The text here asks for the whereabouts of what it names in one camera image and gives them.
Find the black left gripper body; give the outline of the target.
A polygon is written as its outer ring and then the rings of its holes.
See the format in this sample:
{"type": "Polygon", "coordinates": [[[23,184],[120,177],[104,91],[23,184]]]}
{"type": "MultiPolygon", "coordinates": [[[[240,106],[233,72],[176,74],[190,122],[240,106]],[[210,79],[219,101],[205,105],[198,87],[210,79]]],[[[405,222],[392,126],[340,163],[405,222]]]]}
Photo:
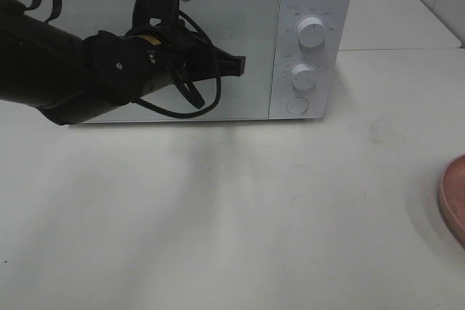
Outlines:
{"type": "Polygon", "coordinates": [[[215,46],[206,37],[186,27],[147,26],[146,34],[157,38],[169,59],[181,72],[181,81],[215,80],[219,66],[215,46]]]}

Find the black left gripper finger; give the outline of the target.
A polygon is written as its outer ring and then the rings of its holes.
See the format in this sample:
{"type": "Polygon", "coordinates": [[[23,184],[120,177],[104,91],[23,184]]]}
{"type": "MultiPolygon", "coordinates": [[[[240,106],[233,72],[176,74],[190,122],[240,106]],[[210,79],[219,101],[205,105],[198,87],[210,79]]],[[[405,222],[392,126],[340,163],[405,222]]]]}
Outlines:
{"type": "Polygon", "coordinates": [[[216,48],[215,52],[217,54],[219,72],[220,72],[221,77],[225,77],[225,76],[240,77],[244,74],[244,70],[246,66],[245,56],[235,56],[219,48],[216,48]]]}

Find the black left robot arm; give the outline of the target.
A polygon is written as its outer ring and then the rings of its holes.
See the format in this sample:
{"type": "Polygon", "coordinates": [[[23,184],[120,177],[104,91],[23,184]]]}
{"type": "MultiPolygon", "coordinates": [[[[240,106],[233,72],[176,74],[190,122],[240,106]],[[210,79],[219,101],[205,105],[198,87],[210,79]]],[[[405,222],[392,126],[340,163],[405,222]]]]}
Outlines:
{"type": "Polygon", "coordinates": [[[170,85],[194,106],[190,116],[199,116],[209,108],[195,83],[241,76],[245,65],[245,57],[217,48],[183,22],[81,39],[28,16],[18,0],[1,0],[1,98],[58,125],[130,103],[147,107],[147,95],[170,85]]]}

